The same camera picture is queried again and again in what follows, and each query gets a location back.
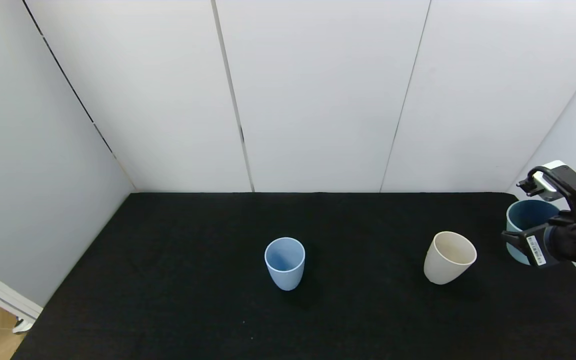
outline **wall seam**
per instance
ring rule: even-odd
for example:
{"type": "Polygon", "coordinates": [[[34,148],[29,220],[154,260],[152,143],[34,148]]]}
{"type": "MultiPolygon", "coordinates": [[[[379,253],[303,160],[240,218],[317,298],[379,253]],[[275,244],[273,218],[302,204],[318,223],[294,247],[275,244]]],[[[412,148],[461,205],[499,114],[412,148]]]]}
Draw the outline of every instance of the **wall seam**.
{"type": "Polygon", "coordinates": [[[231,75],[231,66],[228,62],[228,55],[226,54],[226,43],[224,43],[224,34],[222,33],[222,23],[219,19],[219,12],[217,10],[217,0],[210,0],[212,6],[212,14],[214,16],[215,27],[217,28],[217,38],[219,38],[219,47],[221,48],[221,56],[223,57],[223,66],[226,70],[226,79],[228,80],[228,89],[230,90],[230,98],[232,100],[232,108],[235,112],[235,120],[239,130],[239,140],[241,141],[241,150],[244,155],[244,162],[246,164],[246,172],[248,181],[250,183],[250,191],[255,192],[255,185],[252,180],[252,171],[250,170],[250,162],[248,150],[246,148],[246,140],[244,138],[244,129],[242,127],[242,120],[240,119],[240,109],[237,105],[237,96],[235,96],[235,88],[233,86],[233,76],[231,75]]]}
{"type": "Polygon", "coordinates": [[[410,69],[410,76],[408,77],[408,83],[406,86],[406,92],[404,93],[404,100],[401,103],[401,109],[399,110],[399,117],[397,119],[397,126],[395,126],[395,133],[392,135],[392,142],[390,143],[390,152],[388,152],[388,160],[386,161],[386,169],[383,171],[383,176],[381,178],[381,186],[379,187],[379,193],[384,189],[384,182],[386,182],[386,174],[388,174],[388,166],[391,164],[391,157],[393,156],[393,148],[395,146],[395,139],[397,139],[397,131],[400,129],[400,124],[402,123],[402,114],[404,113],[404,107],[406,106],[406,99],[408,98],[408,91],[410,89],[410,83],[412,82],[412,75],[415,72],[415,65],[417,64],[417,58],[419,56],[419,50],[421,49],[421,41],[424,38],[424,32],[426,31],[426,23],[428,22],[428,14],[430,14],[430,6],[433,0],[428,1],[428,9],[425,11],[425,19],[423,19],[423,27],[421,28],[421,34],[419,35],[419,43],[416,46],[416,53],[414,53],[414,60],[412,62],[412,68],[410,69]]]}
{"type": "Polygon", "coordinates": [[[32,22],[34,23],[34,27],[37,28],[37,32],[39,32],[39,35],[41,35],[41,39],[43,39],[43,43],[46,45],[46,48],[48,48],[48,51],[50,51],[50,55],[52,55],[52,59],[54,60],[54,62],[57,64],[57,67],[61,71],[61,75],[63,75],[63,78],[66,79],[66,82],[68,83],[68,86],[70,87],[72,93],[75,95],[75,98],[77,98],[79,105],[81,105],[81,108],[86,113],[86,116],[90,120],[90,123],[92,123],[92,125],[94,126],[96,133],[99,134],[99,137],[101,137],[101,140],[103,140],[105,147],[108,148],[108,151],[112,154],[112,157],[114,157],[114,161],[117,162],[117,164],[119,164],[119,168],[123,172],[123,175],[125,175],[125,177],[128,178],[128,182],[130,182],[130,185],[132,185],[132,188],[137,191],[137,186],[135,186],[135,183],[133,182],[132,178],[126,172],[126,169],[122,165],[121,161],[119,161],[119,159],[117,159],[117,155],[115,155],[112,148],[110,148],[110,145],[108,145],[106,138],[104,137],[104,135],[99,130],[99,128],[98,128],[97,124],[95,123],[95,121],[93,120],[92,116],[90,116],[88,109],[86,109],[86,106],[84,105],[84,103],[82,101],[82,98],[80,98],[79,94],[77,94],[77,91],[75,91],[75,88],[73,87],[73,84],[71,83],[71,80],[66,75],[64,68],[62,68],[62,64],[60,64],[59,60],[57,60],[57,56],[53,52],[53,49],[50,47],[50,44],[48,43],[48,39],[46,39],[46,37],[44,36],[44,33],[42,32],[41,28],[39,27],[39,24],[35,20],[35,16],[30,11],[30,7],[28,7],[28,4],[26,4],[26,0],[22,0],[22,2],[23,2],[23,6],[25,6],[25,11],[28,12],[30,19],[32,19],[32,22]]]}

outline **white backdrop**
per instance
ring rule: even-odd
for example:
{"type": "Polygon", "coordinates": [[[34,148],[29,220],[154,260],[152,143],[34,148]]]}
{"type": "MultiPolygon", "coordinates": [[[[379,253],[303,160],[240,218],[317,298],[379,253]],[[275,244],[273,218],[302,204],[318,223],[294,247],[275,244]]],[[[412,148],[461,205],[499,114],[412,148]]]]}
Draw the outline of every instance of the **white backdrop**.
{"type": "Polygon", "coordinates": [[[505,191],[576,90],[576,0],[28,5],[142,191],[505,191]]]}

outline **light blue cup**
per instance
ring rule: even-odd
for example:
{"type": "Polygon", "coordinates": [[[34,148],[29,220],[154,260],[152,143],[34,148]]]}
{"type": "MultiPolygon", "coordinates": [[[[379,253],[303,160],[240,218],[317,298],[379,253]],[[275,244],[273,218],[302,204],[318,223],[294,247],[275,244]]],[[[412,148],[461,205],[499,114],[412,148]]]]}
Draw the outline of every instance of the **light blue cup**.
{"type": "Polygon", "coordinates": [[[265,248],[265,266],[272,281],[281,290],[295,289],[304,275],[306,249],[292,237],[279,237],[265,248]]]}
{"type": "MultiPolygon", "coordinates": [[[[542,200],[521,200],[508,206],[505,211],[505,230],[523,231],[546,223],[560,210],[550,202],[542,200]]],[[[508,253],[521,264],[530,265],[526,255],[509,243],[505,244],[508,253]]]]}

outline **white frame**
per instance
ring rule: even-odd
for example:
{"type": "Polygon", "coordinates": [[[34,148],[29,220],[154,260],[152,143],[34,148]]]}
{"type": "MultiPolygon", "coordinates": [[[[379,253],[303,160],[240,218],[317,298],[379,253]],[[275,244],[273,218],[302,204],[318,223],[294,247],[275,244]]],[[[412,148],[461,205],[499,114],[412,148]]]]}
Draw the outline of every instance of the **white frame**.
{"type": "Polygon", "coordinates": [[[29,322],[35,322],[43,307],[0,281],[0,308],[29,322]]]}

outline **cup rim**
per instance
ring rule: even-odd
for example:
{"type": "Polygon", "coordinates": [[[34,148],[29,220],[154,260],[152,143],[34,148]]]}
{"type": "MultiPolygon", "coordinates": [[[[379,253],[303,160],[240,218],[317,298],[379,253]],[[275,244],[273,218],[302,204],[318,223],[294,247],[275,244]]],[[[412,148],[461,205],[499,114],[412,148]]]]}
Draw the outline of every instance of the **cup rim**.
{"type": "Polygon", "coordinates": [[[471,240],[468,240],[468,237],[465,237],[462,234],[458,234],[457,232],[453,232],[453,231],[441,231],[441,232],[437,232],[434,237],[432,238],[432,246],[434,247],[434,250],[437,251],[437,254],[439,254],[439,256],[441,256],[444,260],[446,260],[446,262],[449,262],[451,264],[455,264],[455,265],[461,265],[461,266],[467,266],[467,265],[472,265],[476,260],[477,260],[477,248],[475,248],[475,245],[473,245],[473,243],[471,242],[471,240]],[[437,237],[441,234],[454,234],[457,235],[458,237],[466,240],[466,243],[469,244],[470,248],[472,248],[472,251],[474,251],[475,253],[475,257],[473,258],[473,260],[469,261],[469,262],[455,262],[453,260],[450,260],[449,258],[447,258],[446,256],[443,255],[443,253],[441,253],[441,251],[439,251],[439,249],[437,248],[437,237]]]}
{"type": "Polygon", "coordinates": [[[510,205],[508,205],[508,208],[505,210],[505,219],[506,221],[508,221],[508,224],[512,225],[513,228],[517,229],[518,231],[523,231],[523,229],[519,228],[519,226],[515,225],[515,223],[512,221],[512,219],[510,219],[510,209],[512,209],[515,205],[519,204],[519,203],[528,203],[528,202],[538,202],[538,203],[544,203],[546,205],[549,205],[550,207],[553,207],[557,210],[560,210],[557,206],[555,206],[554,203],[550,203],[547,201],[543,201],[543,200],[537,200],[536,198],[525,198],[523,200],[517,200],[513,203],[511,203],[510,205]]]}
{"type": "Polygon", "coordinates": [[[270,241],[270,244],[268,244],[268,246],[265,247],[265,251],[263,252],[263,260],[265,261],[265,265],[267,267],[269,267],[270,269],[272,269],[273,271],[276,271],[276,272],[293,272],[293,271],[295,271],[295,269],[299,269],[302,266],[302,264],[304,264],[304,261],[306,260],[306,249],[304,248],[304,244],[300,243],[299,240],[295,239],[294,237],[288,237],[288,236],[277,237],[277,239],[270,241]],[[301,247],[301,252],[303,253],[303,255],[301,256],[301,261],[299,262],[299,264],[297,266],[295,266],[294,268],[287,269],[287,270],[279,270],[279,269],[272,267],[272,265],[270,265],[268,263],[268,249],[270,249],[270,246],[272,246],[272,244],[274,244],[275,242],[278,242],[279,240],[284,240],[284,239],[292,240],[293,242],[299,244],[299,246],[301,247]]]}

